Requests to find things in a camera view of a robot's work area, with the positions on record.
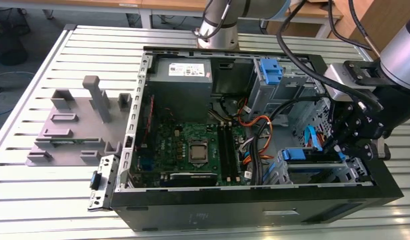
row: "black ram slot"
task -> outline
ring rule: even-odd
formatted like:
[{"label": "black ram slot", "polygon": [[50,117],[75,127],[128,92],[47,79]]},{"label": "black ram slot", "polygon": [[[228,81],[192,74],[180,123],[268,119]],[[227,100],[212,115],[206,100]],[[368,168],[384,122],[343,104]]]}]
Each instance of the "black ram slot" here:
[{"label": "black ram slot", "polygon": [[220,126],[216,132],[222,179],[226,180],[227,177],[230,177],[230,180],[235,181],[238,177],[238,167],[232,130],[228,126]]}]

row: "green motherboard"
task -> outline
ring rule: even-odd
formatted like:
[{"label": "green motherboard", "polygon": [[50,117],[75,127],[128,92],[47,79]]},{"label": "green motherboard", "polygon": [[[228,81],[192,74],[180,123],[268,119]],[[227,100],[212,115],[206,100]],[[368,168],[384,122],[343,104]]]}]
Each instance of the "green motherboard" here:
[{"label": "green motherboard", "polygon": [[[140,153],[136,162],[131,165],[131,174],[135,187],[162,187],[162,178],[166,173],[212,173],[216,174],[218,186],[244,185],[240,177],[224,177],[224,167],[220,163],[222,126],[204,123],[160,124],[158,126],[154,151]],[[226,126],[230,138],[226,141],[232,145],[235,161],[231,170],[240,172],[238,151],[244,141],[246,132],[242,126]]]}]

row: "motherboard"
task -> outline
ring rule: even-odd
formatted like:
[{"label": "motherboard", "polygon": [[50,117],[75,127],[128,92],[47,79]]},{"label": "motherboard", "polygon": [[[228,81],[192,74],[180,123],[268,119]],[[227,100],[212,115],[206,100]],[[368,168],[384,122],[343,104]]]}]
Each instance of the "motherboard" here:
[{"label": "motherboard", "polygon": [[244,185],[236,151],[244,138],[242,126],[160,124],[154,147],[143,146],[138,150],[131,165],[134,187]]}]

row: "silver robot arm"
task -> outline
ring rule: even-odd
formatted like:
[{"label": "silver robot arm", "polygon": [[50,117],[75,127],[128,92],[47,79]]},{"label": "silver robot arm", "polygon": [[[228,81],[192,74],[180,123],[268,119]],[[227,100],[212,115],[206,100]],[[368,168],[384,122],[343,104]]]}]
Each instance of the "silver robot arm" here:
[{"label": "silver robot arm", "polygon": [[238,47],[238,18],[271,19],[283,15],[290,0],[208,0],[198,46],[204,49],[235,49]]}]

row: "metal slotted worktable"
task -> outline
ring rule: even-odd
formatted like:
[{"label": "metal slotted worktable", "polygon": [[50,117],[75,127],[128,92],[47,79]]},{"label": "metal slotted worktable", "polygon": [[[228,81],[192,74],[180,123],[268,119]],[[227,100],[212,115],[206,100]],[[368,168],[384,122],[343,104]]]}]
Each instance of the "metal slotted worktable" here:
[{"label": "metal slotted worktable", "polygon": [[[338,40],[287,37],[286,42],[295,53],[322,55],[327,64],[367,59]],[[274,36],[240,34],[239,45],[240,50],[280,52]],[[134,91],[143,46],[194,48],[195,39],[188,31],[159,29],[78,26],[63,31],[0,130],[0,239],[279,239],[275,236],[283,236],[287,240],[410,240],[410,121],[386,140],[391,148],[386,165],[404,197],[331,224],[132,232],[115,212],[87,212],[90,179],[96,167],[27,167],[27,154],[52,108],[50,98],[55,89],[70,89],[75,97],[87,97],[83,78],[96,75],[102,79],[99,87],[110,97]]]}]

